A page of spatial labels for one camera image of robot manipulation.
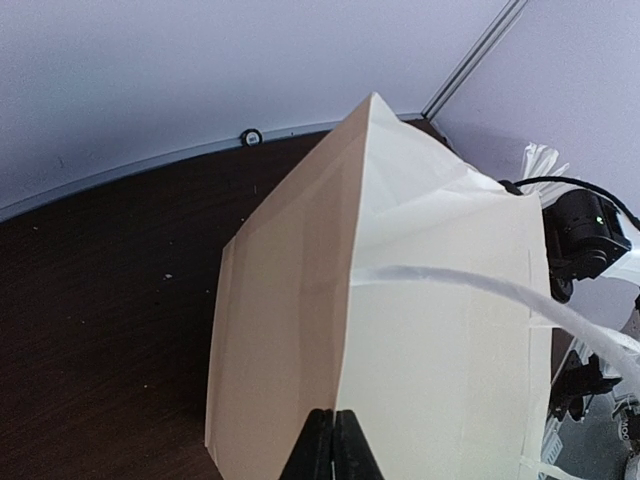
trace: black cable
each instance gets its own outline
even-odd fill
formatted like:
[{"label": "black cable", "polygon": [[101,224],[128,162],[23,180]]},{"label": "black cable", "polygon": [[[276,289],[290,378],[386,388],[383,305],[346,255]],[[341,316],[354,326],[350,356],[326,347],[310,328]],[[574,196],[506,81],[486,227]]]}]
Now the black cable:
[{"label": "black cable", "polygon": [[638,219],[638,217],[636,217],[633,213],[631,213],[631,210],[629,210],[629,208],[622,202],[622,200],[616,197],[613,193],[605,190],[602,187],[594,185],[593,183],[585,182],[584,180],[578,180],[577,178],[544,176],[544,177],[525,178],[524,180],[515,182],[514,185],[516,187],[523,187],[525,185],[531,185],[533,183],[545,183],[545,182],[568,183],[570,185],[576,185],[578,187],[582,187],[586,190],[591,190],[592,192],[595,192],[598,195],[602,195],[603,197],[608,198],[615,204],[616,207],[620,209],[622,213],[624,213],[627,216],[627,218],[633,224],[633,226],[640,231],[640,219]]}]

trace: gray floor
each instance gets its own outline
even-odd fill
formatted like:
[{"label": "gray floor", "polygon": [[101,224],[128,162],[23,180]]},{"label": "gray floor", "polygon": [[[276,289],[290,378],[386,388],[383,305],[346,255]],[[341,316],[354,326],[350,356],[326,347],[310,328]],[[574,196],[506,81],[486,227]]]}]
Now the gray floor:
[{"label": "gray floor", "polygon": [[629,450],[618,439],[617,424],[611,420],[611,403],[595,397],[582,423],[569,417],[560,428],[564,445],[556,465],[585,480],[623,480]]}]

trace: dark wooden table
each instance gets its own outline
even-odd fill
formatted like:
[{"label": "dark wooden table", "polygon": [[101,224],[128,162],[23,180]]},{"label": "dark wooden table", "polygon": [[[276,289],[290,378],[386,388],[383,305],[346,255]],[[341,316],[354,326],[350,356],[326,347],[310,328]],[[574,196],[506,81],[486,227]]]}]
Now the dark wooden table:
[{"label": "dark wooden table", "polygon": [[0,224],[1,479],[219,478],[203,438],[221,249],[322,136],[197,157]]}]

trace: cable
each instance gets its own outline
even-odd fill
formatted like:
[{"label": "cable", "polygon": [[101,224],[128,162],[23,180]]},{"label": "cable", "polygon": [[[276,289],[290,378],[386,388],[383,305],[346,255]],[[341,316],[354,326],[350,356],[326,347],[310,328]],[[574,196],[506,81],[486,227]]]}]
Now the cable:
[{"label": "cable", "polygon": [[534,183],[545,183],[545,182],[568,183],[570,185],[576,185],[578,187],[582,187],[586,190],[591,190],[592,192],[595,192],[598,195],[608,198],[615,204],[616,207],[620,209],[622,213],[624,213],[627,216],[627,218],[633,224],[633,226],[636,227],[638,231],[640,231],[640,219],[638,219],[638,217],[636,217],[631,212],[631,210],[629,210],[629,208],[622,202],[622,200],[616,197],[613,193],[605,190],[602,187],[594,185],[593,183],[585,182],[584,180],[578,180],[577,178],[543,176],[543,177],[525,178],[524,180],[514,182],[514,185],[516,187],[524,187],[525,185],[531,185]]}]

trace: wall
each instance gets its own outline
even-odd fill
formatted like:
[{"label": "wall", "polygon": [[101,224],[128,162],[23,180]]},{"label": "wall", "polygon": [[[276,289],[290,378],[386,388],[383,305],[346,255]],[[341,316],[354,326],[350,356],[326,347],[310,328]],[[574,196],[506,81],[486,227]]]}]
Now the wall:
[{"label": "wall", "polygon": [[335,121],[374,90],[419,112],[505,2],[5,2],[0,209],[249,127]]},{"label": "wall", "polygon": [[[640,213],[640,3],[532,0],[436,122],[481,170],[515,179],[527,142]],[[585,280],[572,305],[621,327],[638,288]]]}]

